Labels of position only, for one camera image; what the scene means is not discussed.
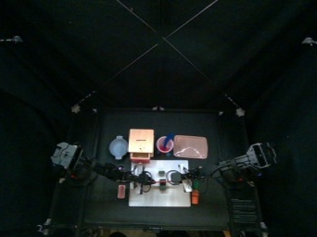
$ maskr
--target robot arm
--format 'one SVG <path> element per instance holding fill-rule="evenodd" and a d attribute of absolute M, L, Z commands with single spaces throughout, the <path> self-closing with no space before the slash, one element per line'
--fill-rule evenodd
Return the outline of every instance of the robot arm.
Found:
<path fill-rule="evenodd" d="M 75 180 L 84 180 L 94 171 L 118 183 L 130 183 L 132 181 L 142 185 L 155 183 L 146 171 L 136 176 L 132 171 L 126 171 L 123 167 L 116 167 L 111 163 L 96 163 L 96 159 L 83 156 L 83 149 L 79 145 L 59 143 L 51 159 L 53 165 L 63 166 Z"/>

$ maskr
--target red object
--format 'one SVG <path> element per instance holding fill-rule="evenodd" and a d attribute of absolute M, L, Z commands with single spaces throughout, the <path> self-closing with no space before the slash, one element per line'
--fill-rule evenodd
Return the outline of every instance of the red object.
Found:
<path fill-rule="evenodd" d="M 118 187 L 118 198 L 124 199 L 126 198 L 126 186 L 119 185 Z"/>
<path fill-rule="evenodd" d="M 191 191 L 191 203 L 198 205 L 199 202 L 199 191 L 193 190 Z"/>

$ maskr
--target light fixture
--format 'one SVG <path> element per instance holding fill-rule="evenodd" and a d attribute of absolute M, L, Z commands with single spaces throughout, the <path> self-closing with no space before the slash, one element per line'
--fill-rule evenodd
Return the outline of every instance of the light fixture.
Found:
<path fill-rule="evenodd" d="M 0 39 L 0 43 L 4 43 L 4 42 L 12 42 L 12 43 L 23 43 L 24 40 L 20 36 L 13 36 L 11 39 Z"/>
<path fill-rule="evenodd" d="M 317 42 L 316 42 L 310 37 L 308 37 L 308 38 L 305 38 L 302 44 L 310 44 L 310 45 L 313 45 L 313 44 L 317 44 Z"/>

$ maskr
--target table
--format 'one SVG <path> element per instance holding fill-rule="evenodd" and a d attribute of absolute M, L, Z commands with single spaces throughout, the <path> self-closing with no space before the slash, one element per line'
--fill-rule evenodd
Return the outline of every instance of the table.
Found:
<path fill-rule="evenodd" d="M 233 112 L 219 114 L 211 111 L 164 110 L 163 112 L 136 109 L 104 109 L 96 114 L 79 114 L 69 130 L 68 143 L 79 142 L 88 156 L 99 163 L 110 162 L 130 168 L 128 154 L 123 160 L 115 160 L 108 145 L 118 135 L 128 138 L 128 130 L 152 129 L 155 140 L 170 132 L 179 135 L 202 136 L 209 141 L 209 157 L 189 159 L 190 168 L 203 167 L 203 172 L 217 167 L 221 160 L 245 154 L 249 147 L 242 118 Z M 154 153 L 152 159 L 163 154 Z M 174 156 L 164 159 L 178 160 Z M 64 188 L 71 199 L 69 188 Z M 57 223 L 79 224 L 90 227 L 143 230 L 227 230 L 227 201 L 223 187 L 217 180 L 201 184 L 199 205 L 191 207 L 128 206 L 128 198 L 119 200 L 118 183 L 98 176 L 82 194 L 80 210 L 57 214 L 55 206 L 51 216 Z"/>

